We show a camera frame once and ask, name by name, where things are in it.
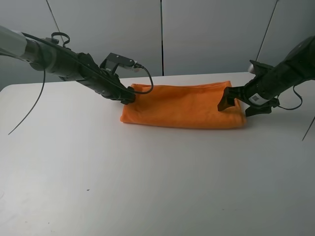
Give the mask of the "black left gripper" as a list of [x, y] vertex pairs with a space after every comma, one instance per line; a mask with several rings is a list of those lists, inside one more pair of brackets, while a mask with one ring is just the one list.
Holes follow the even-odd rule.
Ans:
[[133, 87], [124, 87], [119, 80], [111, 77], [111, 74], [101, 69], [83, 68], [83, 85], [94, 90], [96, 93], [111, 100], [119, 100], [128, 105], [135, 102], [136, 95]]

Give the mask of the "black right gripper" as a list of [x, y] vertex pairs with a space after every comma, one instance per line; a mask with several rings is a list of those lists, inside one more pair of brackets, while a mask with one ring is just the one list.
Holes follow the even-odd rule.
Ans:
[[218, 111], [235, 106], [235, 99], [245, 102], [249, 107], [245, 110], [247, 117], [270, 114], [272, 108], [279, 106], [281, 93], [281, 77], [277, 73], [256, 75], [241, 87], [226, 87], [218, 103]]

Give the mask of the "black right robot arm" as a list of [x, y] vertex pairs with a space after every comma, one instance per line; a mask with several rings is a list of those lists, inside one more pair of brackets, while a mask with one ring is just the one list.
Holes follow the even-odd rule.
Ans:
[[315, 37], [299, 43], [276, 66], [250, 61], [249, 72], [254, 78], [241, 87], [226, 87], [218, 111], [235, 106], [238, 99], [249, 107], [246, 117], [269, 114], [272, 108], [280, 107], [279, 95], [289, 88], [315, 79]]

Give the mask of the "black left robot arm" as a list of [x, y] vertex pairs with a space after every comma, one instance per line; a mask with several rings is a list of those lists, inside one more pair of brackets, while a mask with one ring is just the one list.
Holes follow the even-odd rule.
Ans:
[[92, 56], [61, 47], [53, 38], [35, 36], [0, 28], [0, 54], [26, 61], [37, 71], [57, 75], [64, 81], [77, 81], [104, 98], [129, 104], [134, 90], [126, 88], [118, 75], [100, 68]]

